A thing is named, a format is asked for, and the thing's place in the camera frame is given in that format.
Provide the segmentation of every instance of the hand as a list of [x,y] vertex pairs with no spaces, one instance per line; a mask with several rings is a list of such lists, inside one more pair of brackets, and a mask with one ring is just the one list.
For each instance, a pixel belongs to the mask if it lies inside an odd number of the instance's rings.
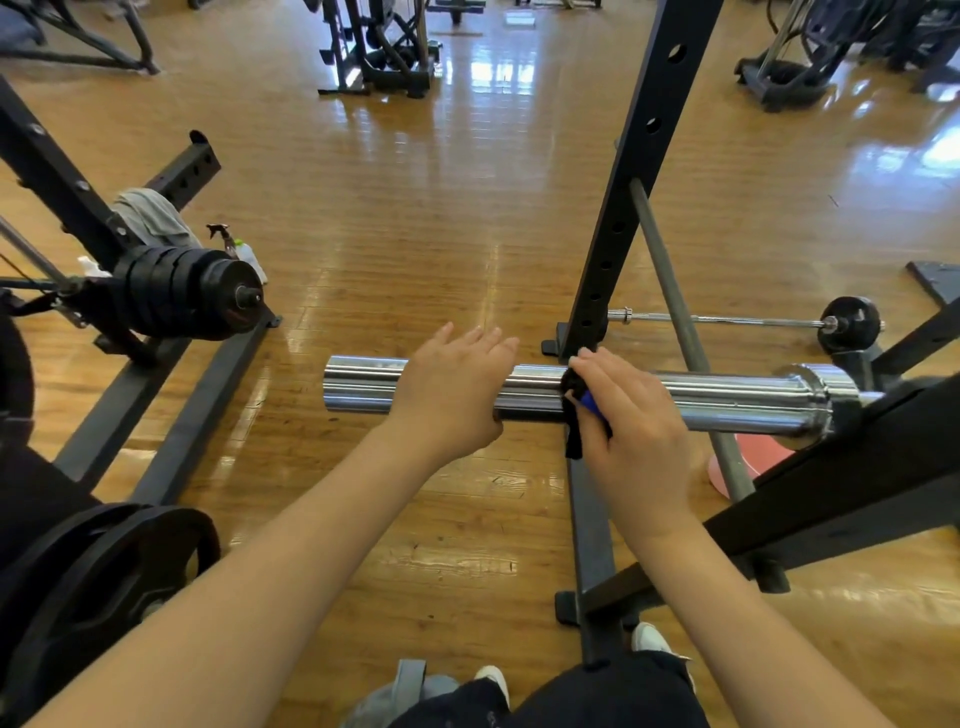
[[493,403],[516,364],[519,339],[499,328],[474,328],[450,341],[445,324],[421,346],[396,385],[387,427],[408,441],[426,442],[437,467],[466,457],[496,440],[503,425]]
[[600,419],[578,403],[584,459],[628,544],[628,532],[659,536],[687,525],[689,438],[670,393],[655,376],[603,347],[580,349],[569,365],[584,378],[613,432],[608,440]]

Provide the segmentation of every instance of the forearm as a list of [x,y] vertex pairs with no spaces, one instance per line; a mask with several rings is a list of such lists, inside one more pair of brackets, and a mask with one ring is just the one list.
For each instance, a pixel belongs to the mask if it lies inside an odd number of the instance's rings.
[[310,636],[438,463],[380,427],[75,679],[31,728],[261,726]]
[[692,517],[669,536],[625,538],[742,728],[890,728]]

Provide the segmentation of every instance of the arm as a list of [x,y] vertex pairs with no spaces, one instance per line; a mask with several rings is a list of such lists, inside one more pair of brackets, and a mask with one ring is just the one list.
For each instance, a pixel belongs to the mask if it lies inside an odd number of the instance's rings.
[[447,324],[410,360],[383,425],[245,546],[79,675],[30,728],[261,726],[368,551],[438,468],[488,445],[516,339]]
[[605,349],[570,359],[611,425],[578,406],[584,457],[627,546],[707,662],[743,728],[892,728],[770,607],[695,519],[680,412]]

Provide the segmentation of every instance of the pink object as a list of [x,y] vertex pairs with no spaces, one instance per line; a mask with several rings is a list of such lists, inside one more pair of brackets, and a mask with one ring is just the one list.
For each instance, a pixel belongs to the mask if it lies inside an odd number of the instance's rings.
[[[750,478],[766,473],[781,460],[793,454],[793,450],[785,448],[770,435],[736,435],[735,439],[740,446],[740,454],[743,455],[743,462],[747,465]],[[717,492],[721,496],[730,497],[727,493],[727,484],[723,481],[723,475],[720,474],[716,455],[710,458],[707,473]]]

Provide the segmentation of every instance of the black pants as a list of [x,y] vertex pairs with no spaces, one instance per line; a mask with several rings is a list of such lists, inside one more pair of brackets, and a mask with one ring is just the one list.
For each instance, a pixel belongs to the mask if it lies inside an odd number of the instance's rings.
[[666,652],[625,654],[597,669],[574,667],[511,714],[492,680],[423,700],[390,728],[705,728],[684,661]]

